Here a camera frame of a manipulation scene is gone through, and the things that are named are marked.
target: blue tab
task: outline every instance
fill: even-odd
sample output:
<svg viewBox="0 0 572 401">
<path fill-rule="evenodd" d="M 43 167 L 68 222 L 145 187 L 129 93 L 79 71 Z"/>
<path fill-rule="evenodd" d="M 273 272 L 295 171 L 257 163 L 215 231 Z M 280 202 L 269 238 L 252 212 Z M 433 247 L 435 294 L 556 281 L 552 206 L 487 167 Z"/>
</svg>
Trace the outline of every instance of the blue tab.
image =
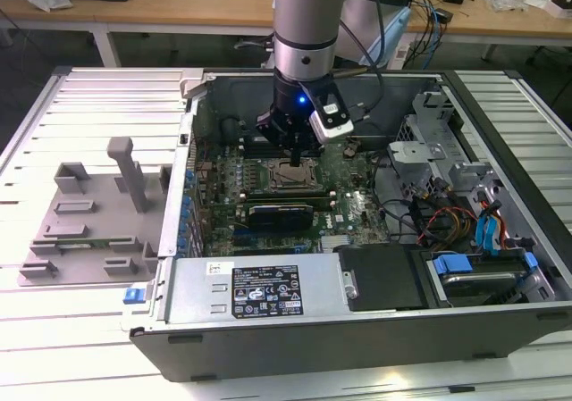
<svg viewBox="0 0 572 401">
<path fill-rule="evenodd" d="M 533 270 L 536 267 L 538 267 L 538 261 L 536 261 L 536 257 L 532 252 L 525 253 L 525 261 L 528 264 L 528 267 L 530 267 L 530 270 Z"/>
<path fill-rule="evenodd" d="M 125 296 L 123 303 L 125 305 L 142 305 L 145 303 L 145 289 L 144 288 L 127 288 L 125 289 Z"/>
<path fill-rule="evenodd" d="M 486 232 L 484 233 L 483 248 L 485 251 L 489 251 L 493 255 L 498 255 L 499 251 L 494 248 L 494 233 L 497 230 L 497 220 L 494 218 L 489 218 L 489 223 L 486 226 Z"/>
<path fill-rule="evenodd" d="M 479 218 L 479 221 L 476 222 L 475 242 L 477 246 L 481 246 L 483 244 L 485 223 L 486 223 L 486 217 L 484 216 Z"/>
<path fill-rule="evenodd" d="M 473 266 L 465 254 L 441 255 L 433 260 L 437 274 L 467 273 L 473 271 Z"/>
</svg>

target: desk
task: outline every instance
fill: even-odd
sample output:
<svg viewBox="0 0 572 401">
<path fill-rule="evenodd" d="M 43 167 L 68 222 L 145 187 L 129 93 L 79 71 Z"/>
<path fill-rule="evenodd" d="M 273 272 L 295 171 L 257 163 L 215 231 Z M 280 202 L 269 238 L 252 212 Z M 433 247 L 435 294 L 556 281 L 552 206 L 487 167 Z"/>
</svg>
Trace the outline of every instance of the desk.
<svg viewBox="0 0 572 401">
<path fill-rule="evenodd" d="M 546 11 L 530 6 L 527 12 L 495 13 L 486 0 L 465 0 L 461 5 L 431 0 L 436 8 L 453 13 L 442 41 L 452 43 L 572 46 L 572 21 L 555 19 Z M 408 48 L 425 30 L 425 15 L 414 8 L 408 32 L 400 41 L 400 49 Z M 400 69 L 403 60 L 394 61 Z"/>
<path fill-rule="evenodd" d="M 44 13 L 26 0 L 0 0 L 0 7 L 23 29 L 85 30 L 96 40 L 104 66 L 120 66 L 111 32 L 212 35 L 266 35 L 272 31 L 273 0 L 73 0 L 69 10 Z M 444 41 L 478 44 L 572 46 L 572 21 L 552 18 L 538 8 L 526 13 L 494 13 L 485 0 L 462 5 L 433 0 L 454 13 Z M 12 25 L 0 17 L 0 28 Z M 416 39 L 425 28 L 420 10 L 401 41 Z M 394 60 L 392 68 L 400 68 Z"/>
<path fill-rule="evenodd" d="M 273 0 L 72 0 L 73 8 L 44 13 L 26 0 L 0 0 L 23 29 L 84 30 L 93 34 L 105 67 L 121 66 L 111 32 L 268 35 Z M 13 25 L 0 16 L 0 28 Z"/>
</svg>

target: motherboard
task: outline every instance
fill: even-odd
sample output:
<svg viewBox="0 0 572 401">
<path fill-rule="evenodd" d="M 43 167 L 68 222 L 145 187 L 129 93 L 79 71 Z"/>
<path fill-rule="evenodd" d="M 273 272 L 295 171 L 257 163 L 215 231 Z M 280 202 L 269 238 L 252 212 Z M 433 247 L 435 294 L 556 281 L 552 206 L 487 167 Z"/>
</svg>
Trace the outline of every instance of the motherboard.
<svg viewBox="0 0 572 401">
<path fill-rule="evenodd" d="M 287 255 L 388 241 L 370 188 L 372 163 L 346 142 L 300 166 L 265 144 L 210 146 L 189 159 L 180 255 Z M 203 241 L 193 240 L 200 232 Z"/>
</svg>

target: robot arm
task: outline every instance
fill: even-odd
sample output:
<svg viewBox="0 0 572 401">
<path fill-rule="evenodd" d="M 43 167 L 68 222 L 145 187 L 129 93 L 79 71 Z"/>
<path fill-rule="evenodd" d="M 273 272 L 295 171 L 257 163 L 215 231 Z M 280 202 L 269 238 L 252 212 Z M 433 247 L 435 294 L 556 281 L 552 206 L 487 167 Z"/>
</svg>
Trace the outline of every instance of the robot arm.
<svg viewBox="0 0 572 401">
<path fill-rule="evenodd" d="M 275 0 L 273 104 L 258 117 L 257 129 L 290 154 L 295 166 L 302 153 L 316 155 L 322 144 L 353 130 L 349 108 L 331 74 L 334 56 L 340 52 L 338 36 L 345 1 Z M 368 20 L 360 14 L 356 21 Z M 376 14 L 376 26 L 363 26 L 378 30 L 379 36 L 378 24 Z M 345 32 L 340 37 L 342 43 L 347 41 Z"/>
</svg>

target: metal slotted surface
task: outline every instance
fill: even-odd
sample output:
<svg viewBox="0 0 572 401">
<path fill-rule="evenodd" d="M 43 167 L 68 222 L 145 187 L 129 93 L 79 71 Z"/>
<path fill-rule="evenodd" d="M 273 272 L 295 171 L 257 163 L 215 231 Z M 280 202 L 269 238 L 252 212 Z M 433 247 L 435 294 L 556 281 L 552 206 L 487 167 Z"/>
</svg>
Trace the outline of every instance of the metal slotted surface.
<svg viewBox="0 0 572 401">
<path fill-rule="evenodd" d="M 75 70 L 54 78 L 30 111 L 29 128 L 0 174 L 0 399 L 512 400 L 572 393 L 572 331 L 542 338 L 508 359 L 175 384 L 129 342 L 126 331 L 141 324 L 146 307 L 125 313 L 124 284 L 18 287 L 18 265 L 54 194 L 52 177 L 62 158 L 89 162 L 90 173 L 118 173 L 105 148 L 120 131 L 133 137 L 143 171 L 171 161 L 184 108 L 180 74 Z M 454 385 L 475 392 L 451 394 Z"/>
<path fill-rule="evenodd" d="M 572 230 L 572 141 L 558 117 L 522 80 L 504 72 L 458 72 L 556 214 Z M 479 159 L 483 150 L 462 130 Z"/>
</svg>

